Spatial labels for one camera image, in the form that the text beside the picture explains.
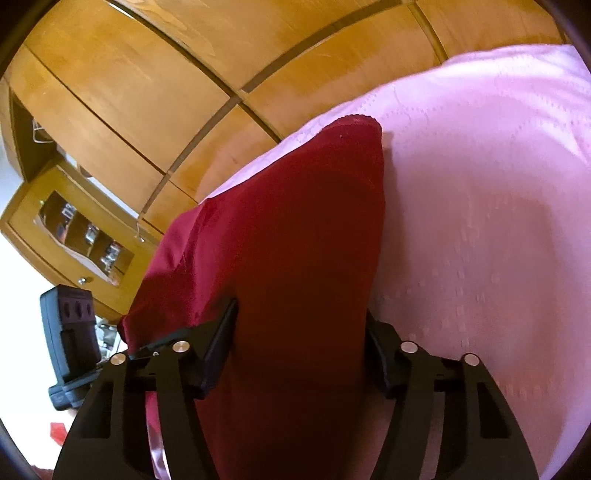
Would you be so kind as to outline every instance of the red fabric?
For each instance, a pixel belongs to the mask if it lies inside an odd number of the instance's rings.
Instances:
[[[383,172],[379,124],[345,117],[164,236],[122,327],[135,350],[238,298],[220,385],[197,402],[223,480],[337,477],[362,395]]]
[[[44,468],[36,467],[35,465],[31,465],[31,467],[35,470],[35,473],[41,480],[51,480],[53,477],[53,470],[46,470]]]
[[[61,447],[64,445],[64,442],[66,441],[68,431],[66,430],[66,426],[63,423],[51,422],[49,435]]]

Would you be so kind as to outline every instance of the black clamp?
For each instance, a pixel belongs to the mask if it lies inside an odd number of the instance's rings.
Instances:
[[[153,480],[145,394],[156,391],[172,480],[216,480],[194,399],[215,388],[228,358],[238,303],[222,317],[183,329],[135,355],[111,357],[94,382],[58,459],[54,480]],[[418,480],[436,391],[446,395],[436,480],[537,480],[519,425],[484,364],[474,354],[454,361],[402,342],[368,314],[366,363],[396,405],[371,480]]]

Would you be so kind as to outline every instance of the wood grain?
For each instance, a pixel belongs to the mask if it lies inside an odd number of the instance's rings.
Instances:
[[[446,53],[526,43],[560,44],[554,20],[535,0],[417,0]]]
[[[173,174],[172,182],[201,202],[275,141],[240,107],[234,107]]]
[[[120,0],[234,89],[317,30],[372,0]]]
[[[164,171],[228,99],[162,38],[103,0],[61,0],[26,45]]]
[[[0,141],[4,142],[8,163],[18,173],[18,176],[23,179],[24,174],[21,164],[18,161],[17,145],[14,138],[14,131],[12,130],[10,87],[4,77],[0,78],[0,133],[2,134]]]
[[[164,236],[164,234],[160,230],[157,230],[154,227],[154,225],[146,222],[143,219],[140,219],[140,221],[139,221],[139,228],[140,228],[140,233],[142,234],[142,236],[145,234],[145,232],[147,232],[152,237],[154,237],[156,239],[156,241],[159,243],[162,240],[162,237]]]
[[[176,217],[196,206],[195,200],[169,181],[155,198],[144,218],[164,233]]]
[[[438,65],[406,5],[347,27],[289,62],[249,96],[281,135],[339,103]]]
[[[33,117],[13,93],[10,95],[10,114],[12,136],[22,178],[32,181],[55,157],[56,143],[50,141],[47,132],[33,130]],[[49,142],[38,143],[35,141],[36,138]]]
[[[52,192],[61,195],[101,231],[133,253],[133,260],[118,286],[93,275],[34,223],[41,201],[47,200]],[[35,255],[70,283],[76,285],[80,277],[92,276],[93,281],[85,284],[85,288],[92,291],[99,302],[120,314],[128,311],[156,248],[151,242],[140,242],[135,237],[135,229],[106,212],[102,205],[72,182],[59,166],[41,173],[27,187],[8,223]]]
[[[162,175],[21,47],[7,71],[19,100],[93,177],[140,211]]]

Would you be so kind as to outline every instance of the metal screw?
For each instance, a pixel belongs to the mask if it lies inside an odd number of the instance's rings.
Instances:
[[[184,340],[181,340],[180,342],[177,342],[173,345],[173,350],[177,353],[183,353],[186,352],[187,350],[189,350],[189,347],[191,345],[189,345],[189,342],[185,342]]]
[[[464,357],[464,361],[472,367],[475,367],[480,363],[480,359],[476,355],[474,355],[473,353],[467,354]]]
[[[414,342],[402,342],[400,349],[405,353],[417,353],[418,345]]]
[[[126,359],[127,359],[127,357],[125,356],[124,353],[116,353],[111,357],[111,363],[113,365],[121,365],[122,363],[125,362]]]

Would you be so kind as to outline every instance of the metal hook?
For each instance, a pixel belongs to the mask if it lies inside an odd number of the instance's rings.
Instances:
[[[39,125],[39,122],[37,122],[37,120],[33,119],[33,141],[35,143],[53,143],[53,140],[39,140],[37,138],[37,132],[40,131],[46,131],[45,128],[43,128],[41,125]]]
[[[141,234],[139,232],[139,222],[135,222],[135,232],[136,232],[135,237],[138,238],[140,242],[144,243],[145,239],[141,236]]]

